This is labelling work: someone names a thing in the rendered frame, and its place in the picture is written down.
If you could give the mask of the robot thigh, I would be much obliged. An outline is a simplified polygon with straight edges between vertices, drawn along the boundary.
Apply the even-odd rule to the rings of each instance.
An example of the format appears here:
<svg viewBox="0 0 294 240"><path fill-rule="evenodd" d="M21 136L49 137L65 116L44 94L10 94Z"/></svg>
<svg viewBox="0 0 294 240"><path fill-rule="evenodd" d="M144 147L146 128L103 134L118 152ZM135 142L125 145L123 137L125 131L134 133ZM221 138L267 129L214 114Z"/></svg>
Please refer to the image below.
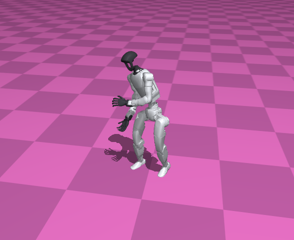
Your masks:
<svg viewBox="0 0 294 240"><path fill-rule="evenodd" d="M145 123L144 121L149 120L146 118L145 110L142 110L138 112L134 125L133 125L133 143L135 146L141 148L143 144L145 143L144 140L141 138L143 131L145 129Z"/></svg>
<svg viewBox="0 0 294 240"><path fill-rule="evenodd" d="M162 153L164 148L164 140L166 136L165 127L169 125L169 118L162 114L157 115L157 120L154 125L154 142L156 151Z"/></svg>

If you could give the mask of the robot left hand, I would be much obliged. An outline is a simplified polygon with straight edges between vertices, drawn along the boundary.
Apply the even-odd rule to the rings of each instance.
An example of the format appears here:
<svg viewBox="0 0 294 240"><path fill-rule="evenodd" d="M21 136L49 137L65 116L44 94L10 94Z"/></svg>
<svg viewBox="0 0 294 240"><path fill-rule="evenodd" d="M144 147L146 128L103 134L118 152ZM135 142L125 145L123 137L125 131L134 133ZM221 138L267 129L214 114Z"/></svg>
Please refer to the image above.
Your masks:
<svg viewBox="0 0 294 240"><path fill-rule="evenodd" d="M126 105L127 107L132 107L131 105L127 105L128 101L131 101L131 100L125 100L124 98L122 98L119 95L117 97L119 97L119 98L113 98L114 99L112 101L113 102L112 104L114 104L113 107L114 106L124 106L124 105Z"/></svg>

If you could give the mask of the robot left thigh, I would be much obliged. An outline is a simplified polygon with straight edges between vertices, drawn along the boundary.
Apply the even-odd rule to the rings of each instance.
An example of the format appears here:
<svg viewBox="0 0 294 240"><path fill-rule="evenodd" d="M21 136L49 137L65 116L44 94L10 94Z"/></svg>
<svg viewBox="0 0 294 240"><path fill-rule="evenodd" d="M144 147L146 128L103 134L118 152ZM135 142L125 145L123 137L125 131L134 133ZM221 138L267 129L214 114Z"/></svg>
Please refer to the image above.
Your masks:
<svg viewBox="0 0 294 240"><path fill-rule="evenodd" d="M166 136L165 127L169 125L169 118L162 114L157 115L157 120L154 125L154 142L156 151L162 153L164 148L164 140Z"/></svg>

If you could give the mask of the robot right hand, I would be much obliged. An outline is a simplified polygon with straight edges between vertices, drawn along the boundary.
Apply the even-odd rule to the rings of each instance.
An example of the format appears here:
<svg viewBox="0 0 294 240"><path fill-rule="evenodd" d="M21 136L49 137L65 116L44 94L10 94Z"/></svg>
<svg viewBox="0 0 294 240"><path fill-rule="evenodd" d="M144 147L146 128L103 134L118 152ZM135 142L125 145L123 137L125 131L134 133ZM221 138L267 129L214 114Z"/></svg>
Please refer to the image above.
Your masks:
<svg viewBox="0 0 294 240"><path fill-rule="evenodd" d="M132 115L130 115L129 118L127 118L125 116L125 119L123 121L121 121L121 122L118 123L118 124L120 124L120 123L122 123L122 124L120 125L120 127L117 127L117 130L119 130L121 132L125 131L126 128L127 128L127 126L128 126L128 124L129 124L129 121L131 120L131 118L132 118Z"/></svg>

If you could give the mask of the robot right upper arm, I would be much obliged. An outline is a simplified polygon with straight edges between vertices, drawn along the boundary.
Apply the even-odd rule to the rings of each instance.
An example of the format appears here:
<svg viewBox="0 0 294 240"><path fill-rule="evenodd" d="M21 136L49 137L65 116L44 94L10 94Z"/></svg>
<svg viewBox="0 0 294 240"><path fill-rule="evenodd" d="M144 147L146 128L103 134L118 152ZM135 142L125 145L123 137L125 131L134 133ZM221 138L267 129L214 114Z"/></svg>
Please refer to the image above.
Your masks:
<svg viewBox="0 0 294 240"><path fill-rule="evenodd" d="M132 82L131 82L131 80L130 80L130 74L129 75L127 75L127 79L128 79L128 81L129 81L129 83L130 83L130 86L131 86L131 89L133 90L133 94L132 94L132 99L133 100L136 100L136 99L139 99L139 98L141 98L140 97L140 95L138 94L138 92L136 91L136 89L133 87L133 85L132 85Z"/></svg>

